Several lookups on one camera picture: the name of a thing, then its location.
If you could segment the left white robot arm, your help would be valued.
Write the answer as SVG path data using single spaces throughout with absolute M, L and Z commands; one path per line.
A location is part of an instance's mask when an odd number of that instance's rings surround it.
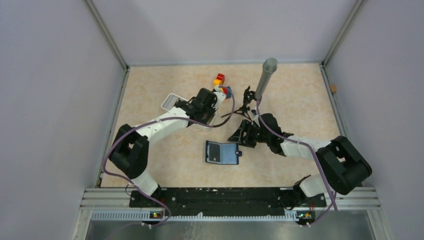
M 178 98 L 164 114 L 149 122 L 130 126 L 122 125 L 106 154 L 123 174 L 121 178 L 135 186 L 141 200 L 149 207 L 160 202 L 159 184 L 147 170 L 149 149 L 170 134 L 198 125 L 212 128 L 212 120 L 224 100 L 232 98 L 230 87 L 201 88 L 189 100 Z

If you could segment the black card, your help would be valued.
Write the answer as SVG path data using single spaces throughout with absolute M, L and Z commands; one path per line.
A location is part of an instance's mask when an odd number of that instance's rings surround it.
M 207 143 L 205 161 L 212 164 L 221 164 L 221 145 L 219 143 Z

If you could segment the black mini tripod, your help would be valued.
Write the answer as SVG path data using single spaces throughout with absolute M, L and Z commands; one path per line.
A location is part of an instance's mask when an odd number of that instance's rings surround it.
M 249 104 L 253 101 L 256 100 L 255 98 L 255 91 L 251 90 L 251 86 L 249 85 L 243 93 L 243 103 L 242 106 L 233 111 L 232 114 L 237 114 L 237 115 L 241 115 L 244 118 L 247 118 L 249 121 L 253 121 L 252 118 L 249 115 L 249 111 L 251 110 L 251 108 L 249 107 Z

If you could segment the grey microphone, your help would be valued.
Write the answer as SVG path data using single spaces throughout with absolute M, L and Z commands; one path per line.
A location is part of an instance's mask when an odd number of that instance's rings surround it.
M 259 78 L 258 85 L 255 90 L 255 98 L 258 100 L 262 97 L 265 89 L 272 77 L 278 69 L 278 60 L 274 57 L 267 58 L 262 64 L 262 73 Z

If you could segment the blue leather card holder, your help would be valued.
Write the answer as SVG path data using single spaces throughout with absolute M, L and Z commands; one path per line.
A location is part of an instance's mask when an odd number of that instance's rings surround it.
M 214 142 L 209 140 L 205 142 L 205 162 L 206 162 L 206 152 L 207 152 L 208 142 L 220 144 L 221 164 L 215 164 L 215 165 L 238 165 L 239 164 L 240 157 L 243 155 L 243 152 L 239 150 L 239 146 L 236 143 L 219 143 L 219 142 Z

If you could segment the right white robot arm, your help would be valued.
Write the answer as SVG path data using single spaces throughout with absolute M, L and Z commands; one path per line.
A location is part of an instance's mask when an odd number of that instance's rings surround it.
M 303 177 L 293 186 L 293 200 L 299 206 L 307 206 L 323 193 L 329 195 L 333 204 L 337 194 L 349 194 L 373 173 L 370 164 L 347 137 L 318 140 L 284 132 L 271 113 L 261 114 L 255 120 L 242 120 L 227 140 L 248 148 L 262 143 L 276 155 L 315 162 L 318 174 Z

